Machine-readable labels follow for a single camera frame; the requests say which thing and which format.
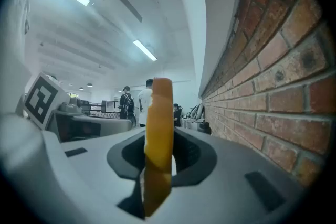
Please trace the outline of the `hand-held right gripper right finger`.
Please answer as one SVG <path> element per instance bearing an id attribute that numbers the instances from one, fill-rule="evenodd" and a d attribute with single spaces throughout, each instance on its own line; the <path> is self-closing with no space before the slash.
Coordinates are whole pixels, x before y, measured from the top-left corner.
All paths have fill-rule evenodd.
<path id="1" fill-rule="evenodd" d="M 172 188 L 156 212 L 157 223 L 280 223 L 305 192 L 247 146 L 184 128 L 176 132 L 211 146 L 217 163 L 199 184 Z"/>

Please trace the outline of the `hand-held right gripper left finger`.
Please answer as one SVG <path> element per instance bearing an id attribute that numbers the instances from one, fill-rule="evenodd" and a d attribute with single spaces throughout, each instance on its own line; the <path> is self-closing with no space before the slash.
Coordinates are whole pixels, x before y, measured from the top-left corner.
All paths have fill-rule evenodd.
<path id="1" fill-rule="evenodd" d="M 86 159 L 68 157 L 57 135 L 16 114 L 1 115 L 1 174 L 19 200 L 42 223 L 142 223 L 109 198 Z"/>

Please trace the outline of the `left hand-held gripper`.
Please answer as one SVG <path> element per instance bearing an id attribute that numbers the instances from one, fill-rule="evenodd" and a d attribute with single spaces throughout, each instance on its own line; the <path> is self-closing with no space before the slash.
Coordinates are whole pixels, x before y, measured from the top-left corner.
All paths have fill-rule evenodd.
<path id="1" fill-rule="evenodd" d="M 42 131 L 56 134 L 59 142 L 87 140 L 132 129 L 132 122 L 84 113 L 89 102 L 71 97 L 55 79 L 40 73 L 25 96 L 24 110 Z"/>

